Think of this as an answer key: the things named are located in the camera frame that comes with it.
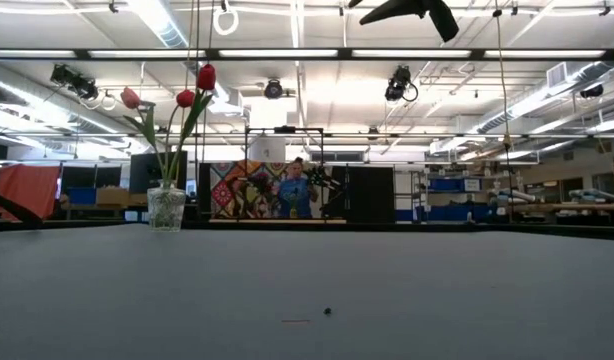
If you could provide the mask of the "red artificial tulip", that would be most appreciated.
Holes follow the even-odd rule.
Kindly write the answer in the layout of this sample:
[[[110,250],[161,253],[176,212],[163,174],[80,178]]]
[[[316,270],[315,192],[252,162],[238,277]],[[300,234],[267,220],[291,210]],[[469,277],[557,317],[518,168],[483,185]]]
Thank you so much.
[[[176,107],[172,111],[170,119],[168,121],[168,126],[167,126],[168,132],[171,132],[171,127],[173,125],[173,120],[176,116],[176,113],[180,109],[192,108],[194,104],[194,100],[195,100],[195,93],[188,89],[183,90],[176,96]],[[169,188],[171,183],[173,182],[174,172],[175,172],[176,165],[178,163],[178,158],[180,156],[181,147],[182,147],[184,140],[188,136],[187,123],[188,123],[187,117],[183,117],[183,124],[181,125],[180,136],[179,136],[179,141],[178,141],[176,152],[174,153],[172,161],[169,161],[169,160],[166,161],[167,180],[168,180],[167,188]]]
[[[208,104],[213,98],[213,92],[215,90],[216,85],[216,70],[211,64],[203,65],[197,75],[196,79],[196,88],[195,100],[192,108],[186,108],[189,110],[187,115],[188,123],[187,123],[187,131],[188,136],[186,139],[192,134],[194,130],[198,118],[200,115],[206,110]]]

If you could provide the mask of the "pink artificial tulip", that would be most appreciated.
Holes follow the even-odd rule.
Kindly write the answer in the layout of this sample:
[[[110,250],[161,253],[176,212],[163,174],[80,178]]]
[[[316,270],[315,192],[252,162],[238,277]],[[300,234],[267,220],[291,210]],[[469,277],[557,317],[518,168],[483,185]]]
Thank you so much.
[[[130,109],[135,110],[140,117],[140,121],[136,120],[133,117],[124,115],[124,118],[139,132],[143,135],[149,145],[153,148],[157,162],[160,167],[162,186],[168,188],[170,185],[170,179],[168,177],[165,163],[163,162],[162,157],[159,155],[157,140],[156,140],[156,131],[155,131],[155,121],[154,121],[154,108],[155,104],[149,101],[143,101],[138,94],[130,89],[129,87],[125,87],[120,94],[121,101],[123,105]]]

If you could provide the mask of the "clear glass vase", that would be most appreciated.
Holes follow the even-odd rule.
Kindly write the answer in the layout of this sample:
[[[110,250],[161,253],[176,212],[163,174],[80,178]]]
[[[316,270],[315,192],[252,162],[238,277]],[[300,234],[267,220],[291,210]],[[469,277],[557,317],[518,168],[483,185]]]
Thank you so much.
[[[147,190],[149,227],[155,232],[178,232],[181,229],[186,193],[167,185]]]

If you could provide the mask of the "shelf with blue bins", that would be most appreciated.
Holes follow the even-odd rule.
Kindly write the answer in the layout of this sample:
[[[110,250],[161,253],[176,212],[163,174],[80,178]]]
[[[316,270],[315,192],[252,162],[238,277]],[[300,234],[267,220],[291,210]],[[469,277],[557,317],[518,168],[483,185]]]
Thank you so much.
[[[481,179],[418,172],[410,182],[414,222],[479,222],[491,210]]]

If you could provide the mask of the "black panel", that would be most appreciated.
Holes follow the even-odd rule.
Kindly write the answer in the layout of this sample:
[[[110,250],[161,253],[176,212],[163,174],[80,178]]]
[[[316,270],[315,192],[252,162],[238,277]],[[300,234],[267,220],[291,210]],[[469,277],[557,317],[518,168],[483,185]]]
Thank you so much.
[[[332,177],[342,188],[330,192],[328,215],[348,223],[393,223],[393,176],[387,167],[335,166]]]

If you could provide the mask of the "black linear light bar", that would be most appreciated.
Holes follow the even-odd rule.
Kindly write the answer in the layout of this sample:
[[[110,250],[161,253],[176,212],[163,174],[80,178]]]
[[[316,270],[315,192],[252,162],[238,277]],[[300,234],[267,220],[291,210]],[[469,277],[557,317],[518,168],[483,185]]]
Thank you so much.
[[[614,61],[614,48],[0,49],[0,61]]]

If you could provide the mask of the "white box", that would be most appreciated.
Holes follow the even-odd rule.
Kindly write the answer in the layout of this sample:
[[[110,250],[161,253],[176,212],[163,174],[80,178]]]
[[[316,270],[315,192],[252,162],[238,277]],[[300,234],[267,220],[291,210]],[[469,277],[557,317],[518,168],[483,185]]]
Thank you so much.
[[[248,146],[248,158],[252,161],[284,163],[286,143],[284,138],[260,136]]]

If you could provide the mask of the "person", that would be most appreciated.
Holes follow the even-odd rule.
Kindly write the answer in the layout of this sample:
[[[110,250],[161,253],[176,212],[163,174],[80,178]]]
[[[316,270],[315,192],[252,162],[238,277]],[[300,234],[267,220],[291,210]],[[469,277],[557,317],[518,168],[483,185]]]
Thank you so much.
[[[318,200],[315,187],[303,176],[304,162],[297,157],[286,168],[286,177],[277,188],[280,204],[279,217],[311,219],[311,204]]]

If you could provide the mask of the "wooden workbench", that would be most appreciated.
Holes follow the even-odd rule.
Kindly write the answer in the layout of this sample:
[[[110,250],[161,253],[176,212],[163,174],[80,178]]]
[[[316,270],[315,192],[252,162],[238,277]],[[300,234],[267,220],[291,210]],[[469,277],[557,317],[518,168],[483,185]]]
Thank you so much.
[[[529,204],[513,204],[509,206],[509,210],[515,212],[539,212],[539,213],[555,213],[563,210],[567,211],[604,211],[614,212],[614,204],[591,204],[591,203],[529,203]]]

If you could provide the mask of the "colourful patterned quilt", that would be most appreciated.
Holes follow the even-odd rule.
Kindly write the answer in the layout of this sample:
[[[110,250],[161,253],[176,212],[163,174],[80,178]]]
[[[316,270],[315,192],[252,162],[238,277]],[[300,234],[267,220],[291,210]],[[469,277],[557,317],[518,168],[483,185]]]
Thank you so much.
[[[277,190],[286,175],[286,163],[239,160],[210,165],[213,218],[276,218]]]

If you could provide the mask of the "black monitor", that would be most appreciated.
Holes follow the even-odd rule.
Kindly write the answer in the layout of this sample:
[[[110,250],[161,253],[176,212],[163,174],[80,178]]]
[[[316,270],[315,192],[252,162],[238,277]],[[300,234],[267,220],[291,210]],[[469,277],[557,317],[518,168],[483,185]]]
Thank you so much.
[[[159,187],[162,182],[161,169],[155,153],[132,155],[130,160],[129,193],[146,194],[149,188]],[[185,190],[187,183],[187,152],[182,151],[177,169],[172,174],[176,188]]]

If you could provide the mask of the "cardboard box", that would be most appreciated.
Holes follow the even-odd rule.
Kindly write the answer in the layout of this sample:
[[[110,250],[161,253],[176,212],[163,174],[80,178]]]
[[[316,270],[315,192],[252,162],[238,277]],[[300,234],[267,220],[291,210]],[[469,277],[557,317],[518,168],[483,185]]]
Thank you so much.
[[[120,187],[103,187],[96,190],[96,204],[104,206],[127,206],[130,194]]]

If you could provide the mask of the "blue bin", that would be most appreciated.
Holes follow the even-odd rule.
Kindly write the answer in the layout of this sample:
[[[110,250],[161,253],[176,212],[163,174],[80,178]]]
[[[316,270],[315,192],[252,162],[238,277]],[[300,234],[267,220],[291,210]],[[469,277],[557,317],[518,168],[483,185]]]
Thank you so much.
[[[69,201],[74,205],[95,205],[97,189],[92,187],[70,187],[67,189]]]

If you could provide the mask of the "orange cloth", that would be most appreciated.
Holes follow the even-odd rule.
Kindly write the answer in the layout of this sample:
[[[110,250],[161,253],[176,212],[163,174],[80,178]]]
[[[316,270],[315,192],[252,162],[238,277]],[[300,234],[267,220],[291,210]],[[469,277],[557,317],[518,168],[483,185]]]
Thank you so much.
[[[54,212],[59,174],[57,166],[2,167],[0,195],[46,219]]]

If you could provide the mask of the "black aluminium table frame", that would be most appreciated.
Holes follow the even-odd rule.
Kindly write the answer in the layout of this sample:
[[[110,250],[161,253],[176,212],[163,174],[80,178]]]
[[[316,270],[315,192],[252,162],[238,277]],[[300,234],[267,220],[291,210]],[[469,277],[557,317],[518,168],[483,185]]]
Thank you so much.
[[[79,229],[138,225],[120,220],[60,220],[42,224],[0,221],[0,232]],[[513,232],[548,236],[588,238],[614,241],[614,227],[547,225],[547,224],[392,224],[392,223],[336,223],[324,220],[254,220],[183,222],[182,230],[243,230],[243,231],[314,231],[314,232],[390,232],[390,233],[476,233]]]

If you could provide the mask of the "black diagonal frame strut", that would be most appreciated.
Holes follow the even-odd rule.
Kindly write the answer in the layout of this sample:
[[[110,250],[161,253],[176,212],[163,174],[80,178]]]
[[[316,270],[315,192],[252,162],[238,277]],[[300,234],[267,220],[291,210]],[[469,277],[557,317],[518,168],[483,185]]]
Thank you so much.
[[[43,219],[31,210],[0,195],[0,207],[26,225],[39,226]]]

